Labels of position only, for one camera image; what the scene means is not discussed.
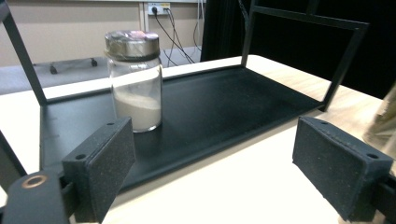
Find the glass jar body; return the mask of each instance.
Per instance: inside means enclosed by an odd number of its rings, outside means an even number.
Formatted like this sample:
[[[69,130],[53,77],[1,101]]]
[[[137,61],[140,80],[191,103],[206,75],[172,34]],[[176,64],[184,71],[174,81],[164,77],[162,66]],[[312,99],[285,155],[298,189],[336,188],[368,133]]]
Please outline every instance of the glass jar body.
[[[162,122],[160,59],[139,63],[108,59],[107,63],[117,118],[131,117],[134,133],[158,127]]]

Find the white table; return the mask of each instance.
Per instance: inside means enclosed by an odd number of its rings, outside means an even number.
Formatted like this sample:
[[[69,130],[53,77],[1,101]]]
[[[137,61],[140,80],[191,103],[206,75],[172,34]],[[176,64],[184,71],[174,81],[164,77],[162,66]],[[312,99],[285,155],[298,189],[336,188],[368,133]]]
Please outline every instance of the white table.
[[[238,64],[240,57],[164,69],[164,76]],[[329,82],[251,55],[247,67],[322,100]],[[48,98],[108,87],[106,79],[47,88]],[[361,139],[381,100],[341,86],[324,119]],[[0,128],[28,173],[38,170],[39,105],[30,91],[0,96]],[[292,164],[297,119],[120,195],[105,223],[337,223]]]

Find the beige wall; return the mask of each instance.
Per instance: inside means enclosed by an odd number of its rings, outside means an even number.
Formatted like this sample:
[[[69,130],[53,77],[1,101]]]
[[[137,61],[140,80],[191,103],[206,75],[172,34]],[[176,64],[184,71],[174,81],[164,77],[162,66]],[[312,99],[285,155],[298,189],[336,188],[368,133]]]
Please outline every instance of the beige wall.
[[[144,4],[136,2],[12,2],[11,13],[33,63],[58,62],[103,56],[104,35],[113,30],[148,30],[160,36],[162,49],[171,41],[152,16],[145,26]],[[177,33],[183,47],[194,46],[192,35],[197,4],[172,3]],[[167,16],[159,16],[172,35]],[[0,66],[19,64],[4,25],[0,25]]]

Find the power outlet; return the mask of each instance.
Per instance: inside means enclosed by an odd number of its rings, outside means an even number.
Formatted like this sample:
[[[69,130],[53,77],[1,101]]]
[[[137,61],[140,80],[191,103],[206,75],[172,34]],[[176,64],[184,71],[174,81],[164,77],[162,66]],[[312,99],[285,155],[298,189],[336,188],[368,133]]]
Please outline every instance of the power outlet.
[[[156,7],[157,8],[157,15],[168,15],[166,12],[166,8],[171,9],[171,4],[170,3],[148,3],[148,14],[149,15],[154,15],[154,12],[152,9]]]

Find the silver cap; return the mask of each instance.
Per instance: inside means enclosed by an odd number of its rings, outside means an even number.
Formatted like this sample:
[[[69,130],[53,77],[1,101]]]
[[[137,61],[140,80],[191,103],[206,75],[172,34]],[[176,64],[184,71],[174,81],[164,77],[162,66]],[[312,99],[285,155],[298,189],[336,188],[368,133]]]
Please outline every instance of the silver cap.
[[[114,31],[105,35],[107,57],[117,61],[144,62],[160,55],[157,34],[143,31]]]

